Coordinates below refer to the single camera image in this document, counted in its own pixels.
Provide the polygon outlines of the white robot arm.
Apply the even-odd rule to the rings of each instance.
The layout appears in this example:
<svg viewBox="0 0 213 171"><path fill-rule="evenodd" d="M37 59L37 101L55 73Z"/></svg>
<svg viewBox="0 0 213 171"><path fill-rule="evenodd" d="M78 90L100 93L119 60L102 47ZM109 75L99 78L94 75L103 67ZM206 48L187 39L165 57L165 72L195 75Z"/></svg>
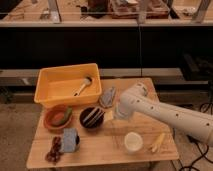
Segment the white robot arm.
<svg viewBox="0 0 213 171"><path fill-rule="evenodd" d="M148 115L213 147L213 116L151 100L148 98L148 89L141 82L120 95L115 117L128 119L134 112Z"/></svg>

